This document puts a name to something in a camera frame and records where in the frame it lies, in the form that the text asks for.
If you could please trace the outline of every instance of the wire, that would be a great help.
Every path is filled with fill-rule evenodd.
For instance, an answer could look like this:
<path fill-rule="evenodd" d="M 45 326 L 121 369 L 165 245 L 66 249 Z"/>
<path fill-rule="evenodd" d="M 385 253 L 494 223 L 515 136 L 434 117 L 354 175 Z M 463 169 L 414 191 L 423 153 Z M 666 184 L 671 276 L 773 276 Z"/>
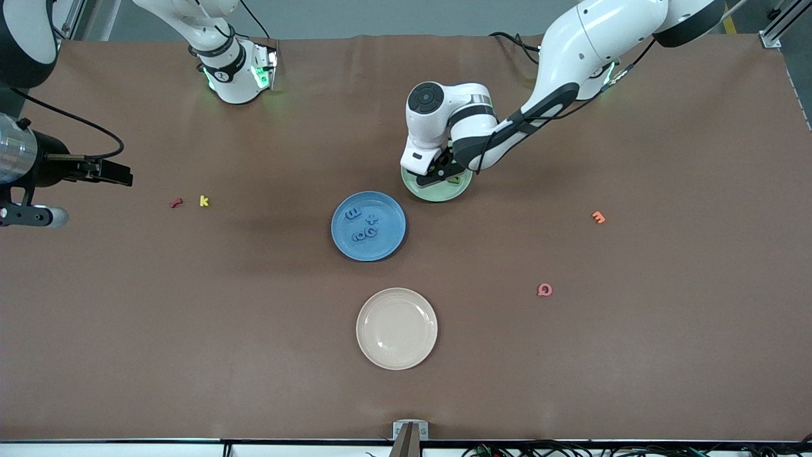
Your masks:
<path fill-rule="evenodd" d="M 245 10 L 251 15 L 251 17 L 254 19 L 254 22 L 257 23 L 259 28 L 262 29 L 262 32 L 265 34 L 266 38 L 270 40 L 270 35 L 268 34 L 268 31 L 265 30 L 265 27 L 262 26 L 262 22 L 260 22 L 259 19 L 257 19 L 257 17 L 253 15 L 253 12 L 251 12 L 251 8 L 249 8 L 248 5 L 245 4 L 244 0 L 240 0 L 240 3 L 242 3 L 243 8 L 245 8 Z"/>
<path fill-rule="evenodd" d="M 519 36 L 518 33 L 516 34 L 516 39 L 520 43 L 519 46 L 521 46 L 521 50 L 523 50 L 525 52 L 525 55 L 527 56 L 527 58 L 530 59 L 530 62 L 533 62 L 536 65 L 538 65 L 538 61 L 536 59 L 534 59 L 532 55 L 530 55 L 530 51 L 527 50 L 528 46 L 525 44 L 524 41 L 521 40 L 521 36 Z"/>
<path fill-rule="evenodd" d="M 654 46 L 654 44 L 656 42 L 657 42 L 657 40 L 651 40 L 651 42 L 649 43 L 648 46 L 646 46 L 646 48 L 643 50 L 643 52 L 641 52 L 640 55 L 638 55 L 637 58 L 634 59 L 634 62 L 632 62 L 632 65 L 637 65 L 637 62 L 640 62 L 640 60 L 643 58 L 643 56 L 645 56 L 646 53 L 649 52 L 649 49 L 651 49 L 651 46 Z"/>
<path fill-rule="evenodd" d="M 121 151 L 124 150 L 124 142 L 121 141 L 121 138 L 117 137 L 114 133 L 112 133 L 110 130 L 107 130 L 106 128 L 102 127 L 101 125 L 95 124 L 94 122 L 91 122 L 91 121 L 89 121 L 89 120 L 87 120 L 85 118 L 79 117 L 78 115 L 74 115 L 74 114 L 71 114 L 71 113 L 69 113 L 67 111 L 61 110 L 61 109 L 59 109 L 57 107 L 51 106 L 48 103 L 41 102 L 41 101 L 37 100 L 36 98 L 26 94 L 25 92 L 22 92 L 22 91 L 18 90 L 18 89 L 11 88 L 11 92 L 14 92 L 15 94 L 19 95 L 20 97 L 25 98 L 26 100 L 29 100 L 30 102 L 34 102 L 34 103 L 36 103 L 37 105 L 39 105 L 41 107 L 48 108 L 51 111 L 58 112 L 59 114 L 64 115 L 66 117 L 69 117 L 69 118 L 71 118 L 73 120 L 78 120 L 82 124 L 89 125 L 90 127 L 95 128 L 99 132 L 104 133 L 108 137 L 113 138 L 115 140 L 115 142 L 117 142 L 119 144 L 118 149 L 116 149 L 116 150 L 114 150 L 112 152 L 108 152 L 107 154 L 85 155 L 85 157 L 84 157 L 85 160 L 108 159 L 110 157 L 113 157 L 114 155 L 121 154 Z"/>
<path fill-rule="evenodd" d="M 60 38 L 62 38 L 63 40 L 67 40 L 67 37 L 65 37 L 64 33 L 62 33 L 61 30 L 59 30 L 54 26 L 51 26 L 51 29 L 54 30 L 54 32 L 56 32 L 56 34 L 59 35 Z"/>
<path fill-rule="evenodd" d="M 510 35 L 506 34 L 505 32 L 493 32 L 492 34 L 488 35 L 488 37 L 505 37 L 505 38 L 507 38 L 514 45 L 519 46 L 521 48 L 521 50 L 523 50 L 525 52 L 525 55 L 527 56 L 528 59 L 530 59 L 530 62 L 533 62 L 536 65 L 538 65 L 538 60 L 534 59 L 533 56 L 530 55 L 531 50 L 538 52 L 538 48 L 534 47 L 534 46 L 530 46 L 528 44 L 525 44 L 525 42 L 521 40 L 521 36 L 518 33 L 516 34 L 515 37 L 511 37 Z"/>
<path fill-rule="evenodd" d="M 488 37 L 505 37 L 508 40 L 512 41 L 514 45 L 522 46 L 523 48 L 525 48 L 527 50 L 538 50 L 537 47 L 526 45 L 521 40 L 518 40 L 515 37 L 511 37 L 510 35 L 506 34 L 505 32 L 493 32 L 492 34 L 488 35 Z"/>

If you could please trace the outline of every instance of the metal cylinder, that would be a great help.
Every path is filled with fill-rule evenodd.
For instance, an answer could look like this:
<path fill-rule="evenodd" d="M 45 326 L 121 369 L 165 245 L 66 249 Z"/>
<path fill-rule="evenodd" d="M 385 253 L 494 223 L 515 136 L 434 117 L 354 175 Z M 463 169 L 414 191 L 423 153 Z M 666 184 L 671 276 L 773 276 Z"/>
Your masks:
<path fill-rule="evenodd" d="M 34 133 L 17 126 L 7 115 L 0 115 L 0 185 L 17 181 L 28 173 L 37 160 Z"/>

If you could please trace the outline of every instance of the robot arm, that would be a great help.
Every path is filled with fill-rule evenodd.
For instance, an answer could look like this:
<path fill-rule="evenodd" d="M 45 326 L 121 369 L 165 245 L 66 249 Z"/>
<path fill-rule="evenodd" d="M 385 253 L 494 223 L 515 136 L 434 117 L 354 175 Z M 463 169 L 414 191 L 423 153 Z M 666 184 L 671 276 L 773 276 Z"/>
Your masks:
<path fill-rule="evenodd" d="M 133 0 L 180 33 L 203 62 L 209 87 L 228 103 L 246 103 L 273 84 L 275 50 L 237 39 L 223 19 L 239 0 Z"/>
<path fill-rule="evenodd" d="M 29 89 L 53 71 L 58 46 L 51 29 L 52 5 L 53 0 L 0 0 L 0 86 Z M 0 228 L 65 225 L 64 209 L 32 204 L 36 187 L 60 181 L 132 185 L 130 169 L 106 160 L 111 155 L 72 155 L 60 140 L 30 124 L 0 114 Z M 21 201 L 12 202 L 13 188 L 24 190 Z"/>
<path fill-rule="evenodd" d="M 401 166 L 419 175 L 421 186 L 439 183 L 466 168 L 479 171 L 493 166 L 548 122 L 539 118 L 556 116 L 577 99 L 597 95 L 611 63 L 652 33 L 666 33 L 669 45 L 679 46 L 707 32 L 723 14 L 723 5 L 717 11 L 716 3 L 585 0 L 575 5 L 544 34 L 529 100 L 502 122 L 484 85 L 445 86 L 431 81 L 417 85 L 406 103 L 408 139 Z M 444 147 L 449 136 L 452 152 Z"/>

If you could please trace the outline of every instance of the white plate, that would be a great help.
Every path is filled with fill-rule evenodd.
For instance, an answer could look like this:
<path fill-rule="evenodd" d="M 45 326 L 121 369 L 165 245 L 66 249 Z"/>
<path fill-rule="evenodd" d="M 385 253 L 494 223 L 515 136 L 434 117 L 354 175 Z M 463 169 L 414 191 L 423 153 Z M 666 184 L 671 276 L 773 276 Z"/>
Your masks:
<path fill-rule="evenodd" d="M 364 303 L 356 337 L 372 363 L 387 370 L 405 370 L 422 362 L 434 348 L 437 316 L 414 290 L 385 289 Z"/>

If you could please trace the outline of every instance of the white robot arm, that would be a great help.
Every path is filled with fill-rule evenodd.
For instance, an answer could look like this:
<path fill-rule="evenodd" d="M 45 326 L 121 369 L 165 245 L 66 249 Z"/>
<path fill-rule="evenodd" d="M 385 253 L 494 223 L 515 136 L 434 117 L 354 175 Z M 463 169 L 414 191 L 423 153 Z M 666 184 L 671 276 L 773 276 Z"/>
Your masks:
<path fill-rule="evenodd" d="M 419 186 L 496 164 L 576 100 L 597 96 L 611 63 L 651 34 L 674 47 L 719 22 L 720 0 L 585 0 L 547 29 L 529 100 L 497 121 L 484 85 L 417 85 L 406 102 L 408 139 L 400 165 Z M 452 150 L 446 148 L 451 138 Z"/>
<path fill-rule="evenodd" d="M 237 38 L 223 19 L 239 0 L 132 0 L 180 33 L 203 62 L 209 87 L 228 103 L 246 103 L 271 88 L 276 50 Z"/>

